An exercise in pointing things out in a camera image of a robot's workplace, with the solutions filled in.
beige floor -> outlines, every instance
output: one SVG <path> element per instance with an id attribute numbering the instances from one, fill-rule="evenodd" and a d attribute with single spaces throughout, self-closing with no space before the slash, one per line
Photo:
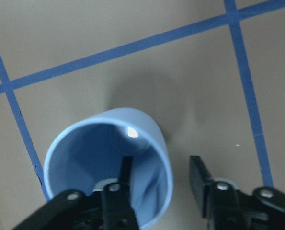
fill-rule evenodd
<path id="1" fill-rule="evenodd" d="M 262 2 L 236 0 L 239 8 Z M 0 1 L 0 53 L 11 80 L 225 13 L 217 0 Z M 274 185 L 285 192 L 285 8 L 241 22 Z M 15 90 L 40 162 L 64 128 L 135 107 L 160 125 L 174 194 L 151 229 L 206 229 L 188 157 L 244 192 L 262 186 L 228 26 Z M 0 219 L 9 230 L 45 203 L 7 98 L 0 94 Z"/>

blue tape line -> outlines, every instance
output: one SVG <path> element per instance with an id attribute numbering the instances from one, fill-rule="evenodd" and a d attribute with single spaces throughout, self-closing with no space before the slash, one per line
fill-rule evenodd
<path id="1" fill-rule="evenodd" d="M 0 80 L 1 80 L 2 84 L 7 84 L 9 82 L 9 77 L 8 77 L 7 71 L 5 69 L 1 55 L 0 55 Z M 20 134 L 21 134 L 22 139 L 24 141 L 24 144 L 26 146 L 28 155 L 32 161 L 33 166 L 34 166 L 34 171 L 40 180 L 41 189 L 44 192 L 46 199 L 48 199 L 48 195 L 44 189 L 44 184 L 43 184 L 43 181 L 44 181 L 43 180 L 43 169 L 42 169 L 40 160 L 37 156 L 37 153 L 34 149 L 33 142 L 32 142 L 31 136 L 28 132 L 26 123 L 25 123 L 24 118 L 21 114 L 20 107 L 19 107 L 18 101 L 16 99 L 16 96 L 15 96 L 13 91 L 6 91 L 6 96 L 7 96 L 8 102 L 10 104 L 13 116 L 16 120 L 17 126 L 19 128 Z"/>
<path id="2" fill-rule="evenodd" d="M 44 81 L 50 78 L 54 78 L 63 74 L 67 74 L 79 69 L 90 67 L 105 61 L 109 61 L 115 58 L 119 58 L 125 55 L 129 55 L 147 48 L 158 46 L 170 41 L 174 41 L 180 38 L 191 36 L 206 30 L 214 29 L 219 26 L 238 22 L 250 17 L 254 17 L 259 14 L 274 11 L 285 7 L 285 0 L 271 0 L 263 3 L 259 3 L 253 6 L 249 6 L 235 11 L 233 14 L 223 14 L 217 17 L 213 17 L 198 23 L 193 23 L 175 30 L 171 30 L 162 34 L 158 34 L 149 38 L 145 38 L 124 46 L 120 46 L 114 49 L 110 49 L 95 55 L 84 57 L 60 66 L 56 66 L 50 69 L 46 69 L 37 73 L 33 73 L 16 80 L 9 82 L 8 87 L 5 87 L 0 93 L 7 90 L 15 90 L 24 86 L 28 86 L 40 81 Z"/>
<path id="3" fill-rule="evenodd" d="M 16 80 L 11 81 L 14 89 L 44 81 L 53 77 L 57 77 L 66 73 L 70 73 L 79 69 L 90 67 L 99 63 L 103 63 L 112 59 L 120 58 L 135 52 L 155 47 L 164 43 L 168 43 L 180 38 L 191 36 L 206 30 L 210 30 L 222 25 L 228 24 L 229 19 L 226 15 L 220 15 L 211 19 L 207 19 L 198 23 L 193 23 L 175 30 L 171 30 L 162 34 L 148 37 L 136 42 L 119 46 L 101 53 L 97 53 L 88 57 L 84 57 L 60 66 L 43 70 Z"/>
<path id="4" fill-rule="evenodd" d="M 233 13 L 236 10 L 235 0 L 224 0 L 224 3 L 228 13 L 230 12 Z M 274 184 L 273 184 L 265 139 L 262 131 L 262 123 L 258 111 L 257 100 L 255 96 L 253 81 L 251 77 L 250 67 L 243 41 L 240 23 L 239 22 L 231 23 L 229 27 L 235 48 L 236 59 L 240 72 L 240 78 L 242 82 L 244 96 L 249 112 L 252 132 L 255 141 L 255 147 L 262 173 L 262 181 L 264 186 L 273 187 Z"/>
<path id="5" fill-rule="evenodd" d="M 253 6 L 238 10 L 240 19 L 254 17 L 260 14 L 268 13 L 285 7 L 285 0 L 268 0 Z"/>

cup rim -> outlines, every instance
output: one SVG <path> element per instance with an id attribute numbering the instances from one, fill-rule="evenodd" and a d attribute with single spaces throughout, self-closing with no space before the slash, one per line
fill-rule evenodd
<path id="1" fill-rule="evenodd" d="M 52 199 L 54 197 L 50 182 L 49 182 L 49 166 L 50 166 L 50 160 L 52 158 L 52 154 L 54 152 L 54 149 L 57 147 L 57 145 L 62 141 L 64 137 L 66 137 L 69 133 L 72 131 L 86 126 L 86 125 L 93 125 L 93 124 L 108 124 L 108 125 L 116 125 L 116 126 L 127 126 L 127 127 L 132 127 L 135 129 L 139 134 L 141 134 L 144 138 L 146 138 L 149 142 L 150 145 L 155 149 L 155 151 L 158 153 L 163 166 L 165 168 L 165 172 L 167 174 L 167 184 L 168 184 L 168 189 L 167 189 L 167 195 L 164 201 L 163 206 L 161 207 L 160 211 L 147 223 L 141 226 L 141 229 L 148 229 L 150 228 L 153 224 L 155 224 L 165 213 L 167 210 L 169 203 L 172 198 L 172 192 L 173 192 L 173 177 L 172 177 L 172 169 L 170 166 L 170 162 L 168 159 L 168 154 L 167 150 L 162 148 L 162 146 L 156 142 L 151 136 L 144 131 L 144 129 L 141 129 L 137 127 L 135 124 L 132 124 L 128 121 L 124 121 L 120 118 L 111 118 L 111 117 L 100 117 L 100 116 L 95 116 L 95 117 L 90 117 L 85 120 L 79 121 L 66 129 L 64 129 L 52 142 L 51 146 L 49 147 L 46 158 L 45 158 L 45 163 L 44 163 L 44 185 L 45 189 L 47 191 L 47 194 L 49 196 L 49 199 Z"/>

bolt head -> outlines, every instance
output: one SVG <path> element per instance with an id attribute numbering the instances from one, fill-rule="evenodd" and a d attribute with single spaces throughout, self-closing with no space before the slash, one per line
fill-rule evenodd
<path id="1" fill-rule="evenodd" d="M 120 185 L 118 183 L 114 183 L 112 185 L 109 186 L 108 190 L 110 192 L 116 192 L 120 190 Z"/>
<path id="2" fill-rule="evenodd" d="M 217 189 L 219 190 L 228 190 L 228 184 L 224 182 L 217 183 Z"/>
<path id="3" fill-rule="evenodd" d="M 274 196 L 273 192 L 270 191 L 269 189 L 262 189 L 260 191 L 260 194 L 262 197 L 265 197 L 265 198 L 272 198 Z"/>
<path id="4" fill-rule="evenodd" d="M 79 197 L 79 195 L 77 193 L 71 193 L 67 196 L 67 200 L 71 201 L 71 200 L 76 200 Z"/>

painter's tape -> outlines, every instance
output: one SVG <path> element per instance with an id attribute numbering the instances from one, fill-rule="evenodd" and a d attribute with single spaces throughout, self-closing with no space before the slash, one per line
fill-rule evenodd
<path id="1" fill-rule="evenodd" d="M 9 87 L 9 77 L 8 77 L 7 71 L 5 69 L 1 55 L 0 55 L 0 80 L 3 84 L 3 87 L 4 86 Z M 17 126 L 19 128 L 20 134 L 21 134 L 22 139 L 24 141 L 24 144 L 26 146 L 28 155 L 32 161 L 33 166 L 34 166 L 34 170 L 36 172 L 36 175 L 38 176 L 38 178 L 40 180 L 42 190 L 45 194 L 45 197 L 48 198 L 47 194 L 45 192 L 45 189 L 43 188 L 43 186 L 44 186 L 43 185 L 43 169 L 42 169 L 41 163 L 39 161 L 38 155 L 34 149 L 33 142 L 32 142 L 31 136 L 28 132 L 25 120 L 21 114 L 17 98 L 16 98 L 14 92 L 9 91 L 9 90 L 6 91 L 6 96 L 7 96 L 9 105 L 11 107 L 11 111 L 13 113 L 13 116 L 16 120 Z"/>
<path id="2" fill-rule="evenodd" d="M 235 0 L 224 0 L 224 3 L 226 6 L 227 13 L 233 14 L 234 11 L 236 10 Z M 268 159 L 266 143 L 262 130 L 261 118 L 258 111 L 257 100 L 255 96 L 253 81 L 251 77 L 251 72 L 249 68 L 249 63 L 243 41 L 240 23 L 239 22 L 231 23 L 229 25 L 229 28 L 235 48 L 241 83 L 249 112 L 255 147 L 262 174 L 262 181 L 264 186 L 273 187 L 273 179 Z"/>
<path id="3" fill-rule="evenodd" d="M 28 86 L 40 81 L 51 79 L 63 74 L 71 73 L 73 71 L 90 67 L 102 62 L 106 62 L 115 58 L 120 58 L 144 49 L 158 46 L 170 41 L 181 39 L 206 30 L 214 29 L 233 22 L 238 22 L 250 17 L 254 17 L 263 13 L 271 12 L 285 7 L 285 0 L 271 0 L 262 2 L 253 6 L 249 6 L 237 11 L 233 14 L 223 14 L 210 19 L 203 20 L 198 23 L 193 23 L 175 30 L 167 31 L 152 37 L 141 39 L 136 42 L 129 43 L 124 46 L 106 50 L 104 52 L 84 57 L 72 62 L 68 62 L 50 69 L 46 69 L 37 73 L 33 73 L 15 80 L 10 81 L 10 88 L 3 88 L 0 86 L 0 93 L 6 90 L 15 90 L 24 86 Z"/>

